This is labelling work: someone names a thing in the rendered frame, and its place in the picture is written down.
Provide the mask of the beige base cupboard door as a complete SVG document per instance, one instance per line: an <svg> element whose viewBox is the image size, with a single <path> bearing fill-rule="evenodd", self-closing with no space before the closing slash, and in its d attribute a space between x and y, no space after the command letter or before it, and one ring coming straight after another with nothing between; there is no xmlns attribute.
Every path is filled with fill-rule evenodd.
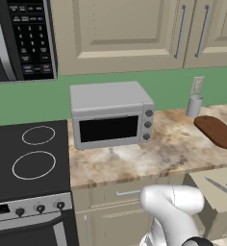
<svg viewBox="0 0 227 246"><path fill-rule="evenodd" d="M84 215L88 217L88 242ZM139 246L151 217L138 203L76 213L80 246Z"/></svg>

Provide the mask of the grey toaster oven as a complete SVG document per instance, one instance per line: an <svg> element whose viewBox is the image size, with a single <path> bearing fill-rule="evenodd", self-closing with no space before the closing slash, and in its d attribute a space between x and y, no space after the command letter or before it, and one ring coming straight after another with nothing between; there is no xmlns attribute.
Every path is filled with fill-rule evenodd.
<svg viewBox="0 0 227 246"><path fill-rule="evenodd" d="M146 143L152 138L155 103L138 82L69 87L74 145L77 150ZM147 110L153 111L146 116ZM150 134L148 140L144 134Z"/></svg>

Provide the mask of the white wall socket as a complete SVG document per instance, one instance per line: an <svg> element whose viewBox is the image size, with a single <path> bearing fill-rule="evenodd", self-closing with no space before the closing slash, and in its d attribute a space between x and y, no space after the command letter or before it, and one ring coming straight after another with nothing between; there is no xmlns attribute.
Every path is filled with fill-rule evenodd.
<svg viewBox="0 0 227 246"><path fill-rule="evenodd" d="M203 83L204 83L203 77L194 77L190 94L199 95L201 93Z"/></svg>

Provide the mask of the black and silver microwave oven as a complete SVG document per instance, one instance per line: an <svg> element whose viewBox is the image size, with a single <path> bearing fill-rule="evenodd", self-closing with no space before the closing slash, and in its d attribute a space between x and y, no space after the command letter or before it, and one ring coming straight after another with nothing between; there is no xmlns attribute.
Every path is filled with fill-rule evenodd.
<svg viewBox="0 0 227 246"><path fill-rule="evenodd" d="M50 0L0 0L0 84L57 78Z"/></svg>

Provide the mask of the wide beige wall cupboard door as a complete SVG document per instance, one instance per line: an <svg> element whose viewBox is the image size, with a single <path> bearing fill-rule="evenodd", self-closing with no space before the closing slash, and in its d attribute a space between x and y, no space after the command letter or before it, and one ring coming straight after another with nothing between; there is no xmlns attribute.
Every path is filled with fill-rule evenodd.
<svg viewBox="0 0 227 246"><path fill-rule="evenodd" d="M188 12L177 60L183 5ZM194 0L51 0L60 73L181 68L193 5Z"/></svg>

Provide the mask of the narrow beige wall cupboard door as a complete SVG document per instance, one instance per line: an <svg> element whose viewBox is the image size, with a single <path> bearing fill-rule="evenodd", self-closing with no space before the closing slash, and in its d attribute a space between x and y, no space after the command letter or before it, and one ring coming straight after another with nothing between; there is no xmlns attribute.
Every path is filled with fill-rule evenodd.
<svg viewBox="0 0 227 246"><path fill-rule="evenodd" d="M210 20L201 56L195 57L205 18L211 5ZM184 68L227 66L227 0L195 0Z"/></svg>

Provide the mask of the black and silver stove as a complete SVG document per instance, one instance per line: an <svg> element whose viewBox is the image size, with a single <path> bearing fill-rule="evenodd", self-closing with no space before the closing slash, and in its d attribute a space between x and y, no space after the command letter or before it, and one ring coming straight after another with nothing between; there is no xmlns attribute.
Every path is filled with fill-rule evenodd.
<svg viewBox="0 0 227 246"><path fill-rule="evenodd" d="M64 202L64 209L56 204ZM45 211L39 213L38 205ZM15 210L23 208L18 217ZM58 212L67 246L79 246L65 120L0 126L0 221Z"/></svg>

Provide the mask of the beige closed drawer front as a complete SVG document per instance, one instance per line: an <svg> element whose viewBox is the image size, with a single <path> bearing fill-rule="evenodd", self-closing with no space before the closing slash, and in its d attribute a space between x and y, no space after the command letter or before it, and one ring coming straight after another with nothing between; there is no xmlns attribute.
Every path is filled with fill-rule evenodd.
<svg viewBox="0 0 227 246"><path fill-rule="evenodd" d="M76 212L98 209L127 202L135 202L139 199L139 193L119 196L115 192L140 190L146 185L181 185L185 175L173 175L170 177L158 177L142 181L134 181L122 184L107 184L103 186L73 189L74 208Z"/></svg>

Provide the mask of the brown wooden cutting board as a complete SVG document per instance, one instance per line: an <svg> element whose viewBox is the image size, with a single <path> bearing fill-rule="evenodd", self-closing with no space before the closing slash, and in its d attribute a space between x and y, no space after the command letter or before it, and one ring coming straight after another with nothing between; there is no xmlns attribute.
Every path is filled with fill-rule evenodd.
<svg viewBox="0 0 227 246"><path fill-rule="evenodd" d="M214 116L197 116L194 125L216 146L227 149L227 125Z"/></svg>

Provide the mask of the beige open drawer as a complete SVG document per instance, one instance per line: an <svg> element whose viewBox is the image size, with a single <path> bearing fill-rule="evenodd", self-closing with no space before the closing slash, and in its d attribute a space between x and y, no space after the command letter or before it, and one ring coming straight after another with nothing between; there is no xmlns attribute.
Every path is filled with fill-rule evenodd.
<svg viewBox="0 0 227 246"><path fill-rule="evenodd" d="M184 185L200 189L205 205L194 218L199 233L209 240L227 237L227 167L189 173Z"/></svg>

